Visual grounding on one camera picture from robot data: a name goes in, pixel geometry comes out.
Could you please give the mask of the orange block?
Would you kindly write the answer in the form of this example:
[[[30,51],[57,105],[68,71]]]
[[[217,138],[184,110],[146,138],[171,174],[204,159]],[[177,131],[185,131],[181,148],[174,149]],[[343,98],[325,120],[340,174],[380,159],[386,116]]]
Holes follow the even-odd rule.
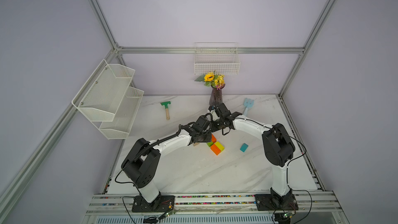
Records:
[[[216,145],[210,146],[210,149],[215,155],[219,155],[221,153],[221,150]]]
[[[212,135],[211,135],[211,142],[212,142],[212,143],[215,143],[216,141],[217,141],[217,139],[216,139],[215,136],[212,134]]]

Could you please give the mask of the yellow rectangular block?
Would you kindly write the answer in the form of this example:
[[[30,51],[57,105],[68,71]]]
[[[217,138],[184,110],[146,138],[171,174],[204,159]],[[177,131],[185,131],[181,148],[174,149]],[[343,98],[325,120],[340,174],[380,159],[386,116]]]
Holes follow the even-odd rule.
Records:
[[[220,142],[215,142],[214,145],[222,152],[225,147]]]

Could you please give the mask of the teal block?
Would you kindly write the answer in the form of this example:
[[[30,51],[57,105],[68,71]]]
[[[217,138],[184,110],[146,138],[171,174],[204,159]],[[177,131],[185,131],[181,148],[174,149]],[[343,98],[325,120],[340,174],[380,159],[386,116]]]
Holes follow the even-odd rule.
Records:
[[[243,143],[242,146],[240,147],[240,151],[245,152],[248,148],[248,144]]]

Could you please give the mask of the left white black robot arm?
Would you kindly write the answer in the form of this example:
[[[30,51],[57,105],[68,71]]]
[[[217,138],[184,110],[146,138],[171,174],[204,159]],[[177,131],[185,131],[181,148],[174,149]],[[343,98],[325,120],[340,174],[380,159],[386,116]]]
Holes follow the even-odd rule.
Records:
[[[176,133],[155,141],[141,138],[135,142],[121,164],[121,171],[130,179],[140,196],[148,204],[161,198],[153,182],[161,156],[195,143],[207,143],[211,140],[211,114],[200,116],[197,121],[180,124]]]

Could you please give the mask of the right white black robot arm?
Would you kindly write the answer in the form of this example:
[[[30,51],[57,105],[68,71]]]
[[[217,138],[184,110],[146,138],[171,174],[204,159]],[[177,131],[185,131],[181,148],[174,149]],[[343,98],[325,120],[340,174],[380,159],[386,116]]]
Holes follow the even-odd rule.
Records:
[[[227,128],[245,132],[262,141],[265,156],[272,164],[271,193],[280,197],[291,194],[287,164],[293,159],[295,146],[283,124],[264,124],[244,117],[239,112],[231,113],[223,103],[210,106],[208,112],[211,114],[212,132]]]

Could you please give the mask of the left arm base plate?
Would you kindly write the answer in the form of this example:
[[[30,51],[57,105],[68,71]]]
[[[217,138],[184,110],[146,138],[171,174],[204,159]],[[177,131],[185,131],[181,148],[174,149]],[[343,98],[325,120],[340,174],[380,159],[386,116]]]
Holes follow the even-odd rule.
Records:
[[[133,213],[163,213],[174,208],[175,196],[159,194],[151,203],[142,196],[135,196],[131,211]]]

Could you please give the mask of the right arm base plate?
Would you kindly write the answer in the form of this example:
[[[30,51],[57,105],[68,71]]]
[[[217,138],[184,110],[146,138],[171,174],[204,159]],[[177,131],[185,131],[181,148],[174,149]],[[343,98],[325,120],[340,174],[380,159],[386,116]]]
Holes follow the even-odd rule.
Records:
[[[271,189],[269,194],[256,194],[255,204],[258,211],[297,211],[299,209],[292,189],[289,189],[287,194],[284,196],[280,196],[273,189]]]

